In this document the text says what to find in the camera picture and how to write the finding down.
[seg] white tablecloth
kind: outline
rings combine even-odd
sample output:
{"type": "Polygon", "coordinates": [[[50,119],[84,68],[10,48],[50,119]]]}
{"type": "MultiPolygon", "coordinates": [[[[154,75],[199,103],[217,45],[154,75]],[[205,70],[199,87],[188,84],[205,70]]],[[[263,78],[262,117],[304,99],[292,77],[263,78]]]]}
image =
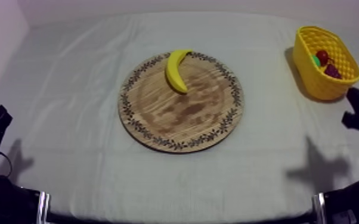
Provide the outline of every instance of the white tablecloth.
{"type": "MultiPolygon", "coordinates": [[[[314,193],[359,180],[359,132],[341,123],[346,99],[316,102],[299,90],[286,58],[303,25],[312,23],[156,13],[32,29],[0,80],[14,117],[1,147],[14,160],[11,179],[49,192],[54,212],[93,219],[219,222],[310,209],[314,193]],[[195,154],[143,147],[117,113],[129,72],[177,48],[225,63],[245,98],[234,132],[195,154]]],[[[314,25],[337,33],[359,64],[359,32],[314,25]]]]}

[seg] red apple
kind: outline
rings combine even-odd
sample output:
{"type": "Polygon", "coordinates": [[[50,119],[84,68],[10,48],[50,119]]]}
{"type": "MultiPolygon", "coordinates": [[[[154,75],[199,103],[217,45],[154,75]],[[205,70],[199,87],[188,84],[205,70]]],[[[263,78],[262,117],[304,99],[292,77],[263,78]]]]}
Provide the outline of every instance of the red apple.
{"type": "Polygon", "coordinates": [[[325,66],[329,62],[329,55],[325,50],[317,51],[316,57],[320,61],[321,66],[325,66]]]}

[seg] yellow banana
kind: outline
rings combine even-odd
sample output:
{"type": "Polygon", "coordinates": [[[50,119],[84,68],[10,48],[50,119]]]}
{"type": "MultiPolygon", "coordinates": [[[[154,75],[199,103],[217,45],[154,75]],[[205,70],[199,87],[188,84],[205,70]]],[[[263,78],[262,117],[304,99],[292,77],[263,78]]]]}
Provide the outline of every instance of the yellow banana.
{"type": "Polygon", "coordinates": [[[178,66],[181,63],[181,61],[184,59],[185,55],[187,55],[187,53],[189,52],[192,52],[192,50],[181,49],[181,50],[173,51],[170,57],[168,58],[167,66],[166,66],[166,76],[168,82],[175,90],[177,90],[178,92],[182,92],[184,94],[188,92],[188,88],[185,85],[180,74],[178,73],[178,66]]]}

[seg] toy fruit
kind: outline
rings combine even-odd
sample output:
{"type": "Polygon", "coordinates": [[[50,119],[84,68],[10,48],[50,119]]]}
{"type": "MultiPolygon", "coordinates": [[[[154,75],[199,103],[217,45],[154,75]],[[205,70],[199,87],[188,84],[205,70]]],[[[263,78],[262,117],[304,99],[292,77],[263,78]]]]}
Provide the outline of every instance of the toy fruit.
{"type": "Polygon", "coordinates": [[[185,85],[183,79],[178,73],[178,66],[187,53],[192,52],[191,49],[181,49],[175,50],[171,53],[168,58],[167,66],[166,66],[166,77],[171,86],[177,90],[178,92],[182,92],[186,94],[188,92],[188,88],[185,85]]]}
{"type": "Polygon", "coordinates": [[[335,79],[342,79],[337,68],[333,64],[329,64],[327,66],[326,70],[324,71],[324,73],[328,76],[335,78],[335,79]]]}
{"type": "Polygon", "coordinates": [[[329,62],[329,55],[325,50],[317,51],[316,57],[320,60],[321,66],[325,66],[329,62]]]}
{"type": "Polygon", "coordinates": [[[320,60],[315,55],[312,55],[312,58],[317,67],[320,67],[320,60]]]}

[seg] wooden plate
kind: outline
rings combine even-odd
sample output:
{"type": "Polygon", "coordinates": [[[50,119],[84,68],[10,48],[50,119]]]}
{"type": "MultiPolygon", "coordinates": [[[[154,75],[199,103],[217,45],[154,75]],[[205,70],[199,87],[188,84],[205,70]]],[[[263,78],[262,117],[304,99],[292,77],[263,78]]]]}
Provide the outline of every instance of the wooden plate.
{"type": "Polygon", "coordinates": [[[188,93],[181,95],[165,77],[169,56],[149,58],[124,81],[120,119],[136,140],[158,151],[191,153],[209,148],[238,124],[242,88],[223,63],[191,52],[178,67],[188,87],[188,93]]]}

